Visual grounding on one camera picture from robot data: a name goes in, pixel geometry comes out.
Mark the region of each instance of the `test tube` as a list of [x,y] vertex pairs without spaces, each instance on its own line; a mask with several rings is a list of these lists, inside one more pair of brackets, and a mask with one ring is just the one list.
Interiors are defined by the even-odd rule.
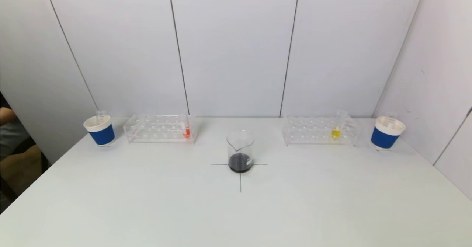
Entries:
[[396,117],[398,116],[397,112],[391,111],[388,113],[388,124],[387,128],[393,128],[395,125]]
[[97,119],[97,125],[100,125],[100,124],[103,124],[104,121],[105,121],[105,116],[106,116],[107,112],[106,111],[103,111],[103,110],[97,110],[96,111],[96,119]]
[[341,137],[344,123],[346,123],[347,111],[339,110],[336,112],[335,124],[331,130],[331,136],[334,140]]

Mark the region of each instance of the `panel seam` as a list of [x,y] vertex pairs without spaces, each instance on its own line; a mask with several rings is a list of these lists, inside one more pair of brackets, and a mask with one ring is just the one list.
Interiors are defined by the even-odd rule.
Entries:
[[298,0],[296,0],[296,3],[295,3],[294,22],[292,24],[292,34],[290,35],[290,45],[288,47],[287,67],[285,68],[284,89],[282,90],[282,101],[280,103],[280,113],[278,114],[279,118],[282,117],[282,107],[284,105],[285,84],[287,84],[288,63],[290,62],[290,51],[292,49],[292,40],[293,40],[293,37],[294,37],[295,18],[296,18],[297,7],[298,7]]
[[170,9],[172,10],[172,19],[174,21],[174,30],[175,30],[175,33],[176,33],[178,58],[179,58],[179,62],[180,62],[180,70],[182,71],[182,82],[184,83],[184,93],[185,93],[185,102],[187,103],[187,113],[190,115],[190,108],[188,107],[187,88],[185,87],[184,67],[182,66],[182,56],[180,55],[180,45],[178,43],[176,17],[175,17],[175,14],[174,14],[174,5],[172,3],[172,0],[170,0]]
[[89,86],[88,86],[88,84],[87,84],[87,81],[86,81],[86,79],[85,79],[85,77],[84,77],[84,74],[82,74],[82,70],[80,69],[80,66],[79,66],[79,63],[77,62],[76,56],[74,55],[74,52],[72,51],[72,48],[70,47],[69,40],[67,39],[67,36],[66,36],[66,33],[64,32],[64,28],[62,27],[62,24],[60,23],[58,14],[57,14],[57,12],[56,12],[56,9],[54,8],[54,4],[52,3],[52,0],[49,0],[49,2],[51,3],[52,10],[54,11],[54,15],[56,15],[56,19],[57,19],[57,21],[58,21],[58,23],[59,23],[59,27],[60,27],[60,29],[61,29],[61,31],[62,31],[62,34],[64,35],[64,38],[66,39],[66,43],[67,43],[67,46],[69,47],[69,50],[70,50],[70,52],[71,52],[71,54],[72,54],[72,58],[74,58],[74,62],[76,63],[77,68],[79,69],[80,76],[82,77],[82,79],[83,79],[83,81],[84,81],[84,83],[85,83],[85,85],[86,85],[87,91],[88,91],[88,93],[90,94],[91,100],[93,101],[93,104],[94,104],[95,108],[98,109],[97,103],[96,103],[95,99],[93,99],[93,95],[92,95],[91,92],[90,92],[90,88],[89,88]]

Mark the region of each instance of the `white wall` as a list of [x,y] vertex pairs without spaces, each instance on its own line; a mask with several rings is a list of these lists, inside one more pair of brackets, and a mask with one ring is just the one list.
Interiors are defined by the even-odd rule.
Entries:
[[371,117],[419,0],[298,0],[282,114]]
[[296,0],[172,0],[190,114],[279,116]]
[[434,166],[472,200],[471,140],[472,115],[469,115]]
[[422,0],[375,112],[398,111],[405,139],[434,163],[472,106],[472,0]]
[[51,0],[99,109],[187,113],[170,0]]
[[55,162],[95,106],[49,0],[0,0],[0,90]]

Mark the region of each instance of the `person's arm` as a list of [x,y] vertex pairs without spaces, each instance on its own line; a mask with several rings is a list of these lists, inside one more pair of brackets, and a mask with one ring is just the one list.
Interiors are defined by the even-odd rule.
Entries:
[[17,115],[11,109],[5,107],[0,108],[0,126],[12,122],[16,118]]

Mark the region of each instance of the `person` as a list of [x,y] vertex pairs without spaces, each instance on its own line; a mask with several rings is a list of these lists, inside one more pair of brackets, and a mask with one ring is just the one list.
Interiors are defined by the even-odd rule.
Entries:
[[29,137],[28,131],[0,92],[0,161]]

